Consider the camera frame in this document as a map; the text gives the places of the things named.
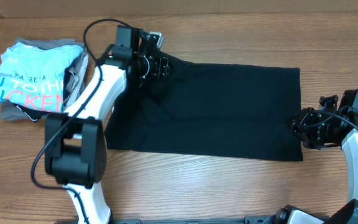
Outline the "black t-shirt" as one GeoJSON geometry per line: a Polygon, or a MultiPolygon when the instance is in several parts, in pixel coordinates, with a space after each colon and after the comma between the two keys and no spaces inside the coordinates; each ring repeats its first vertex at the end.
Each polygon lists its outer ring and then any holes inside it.
{"type": "Polygon", "coordinates": [[[165,80],[130,79],[104,132],[108,149],[302,161],[287,121],[300,70],[168,58],[165,80]]]}

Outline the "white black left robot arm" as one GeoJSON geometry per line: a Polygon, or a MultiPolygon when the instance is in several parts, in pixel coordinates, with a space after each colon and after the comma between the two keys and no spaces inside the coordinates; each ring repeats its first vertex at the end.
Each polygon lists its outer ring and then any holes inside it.
{"type": "Polygon", "coordinates": [[[62,113],[50,113],[45,123],[45,145],[40,158],[45,171],[55,178],[55,190],[68,192],[78,223],[112,223],[101,186],[107,163],[103,122],[130,79],[142,86],[164,80],[168,59],[160,56],[163,35],[127,24],[117,27],[116,39],[96,58],[94,75],[80,97],[62,113]]]}

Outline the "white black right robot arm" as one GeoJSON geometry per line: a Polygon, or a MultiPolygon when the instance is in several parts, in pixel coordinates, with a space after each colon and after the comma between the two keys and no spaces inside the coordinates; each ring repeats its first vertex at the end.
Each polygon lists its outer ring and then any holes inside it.
{"type": "Polygon", "coordinates": [[[319,109],[304,108],[289,126],[304,147],[340,147],[347,167],[347,203],[330,217],[320,218],[287,205],[266,217],[267,224],[281,223],[358,223],[358,89],[346,90],[342,97],[321,97],[319,109]]]}

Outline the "grey striped folded garment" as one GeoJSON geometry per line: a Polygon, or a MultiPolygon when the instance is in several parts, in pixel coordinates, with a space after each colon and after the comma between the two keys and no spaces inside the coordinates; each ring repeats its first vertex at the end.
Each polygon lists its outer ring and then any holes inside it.
{"type": "Polygon", "coordinates": [[[85,88],[88,61],[88,54],[82,52],[65,70],[65,79],[63,82],[63,109],[71,106],[83,92],[85,88]]]}

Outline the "light blue printed t-shirt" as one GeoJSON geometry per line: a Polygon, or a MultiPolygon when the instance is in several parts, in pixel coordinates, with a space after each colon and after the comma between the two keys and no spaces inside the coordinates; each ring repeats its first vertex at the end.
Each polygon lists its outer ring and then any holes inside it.
{"type": "Polygon", "coordinates": [[[0,104],[61,112],[65,70],[83,53],[78,45],[49,50],[19,42],[1,55],[0,104]]]}

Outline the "black folded garment in stack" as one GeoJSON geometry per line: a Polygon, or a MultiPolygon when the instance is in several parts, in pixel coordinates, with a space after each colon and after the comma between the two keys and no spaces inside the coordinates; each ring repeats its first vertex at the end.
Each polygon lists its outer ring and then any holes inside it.
{"type": "Polygon", "coordinates": [[[21,105],[16,105],[16,108],[20,109],[33,122],[37,122],[41,118],[48,115],[48,112],[32,110],[21,105]]]}

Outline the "dark grey folded garment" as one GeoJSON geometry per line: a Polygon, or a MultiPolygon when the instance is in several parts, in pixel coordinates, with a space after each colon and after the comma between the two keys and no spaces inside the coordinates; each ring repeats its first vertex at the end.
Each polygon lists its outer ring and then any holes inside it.
{"type": "MultiPolygon", "coordinates": [[[[15,43],[17,44],[18,42],[22,42],[23,44],[38,47],[39,49],[42,50],[50,50],[64,45],[79,45],[82,49],[84,48],[84,44],[81,42],[77,42],[75,39],[26,40],[21,37],[18,37],[15,40],[15,43]]],[[[0,117],[2,120],[5,121],[29,119],[20,109],[16,108],[16,105],[14,103],[10,103],[8,101],[2,104],[0,117]]]]}

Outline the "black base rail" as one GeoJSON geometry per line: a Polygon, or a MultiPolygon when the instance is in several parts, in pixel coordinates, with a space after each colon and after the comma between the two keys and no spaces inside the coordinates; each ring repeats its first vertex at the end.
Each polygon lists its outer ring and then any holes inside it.
{"type": "Polygon", "coordinates": [[[212,218],[212,219],[187,219],[187,220],[140,220],[140,219],[118,219],[108,220],[113,224],[260,224],[272,223],[275,215],[245,216],[244,218],[212,218]]]}

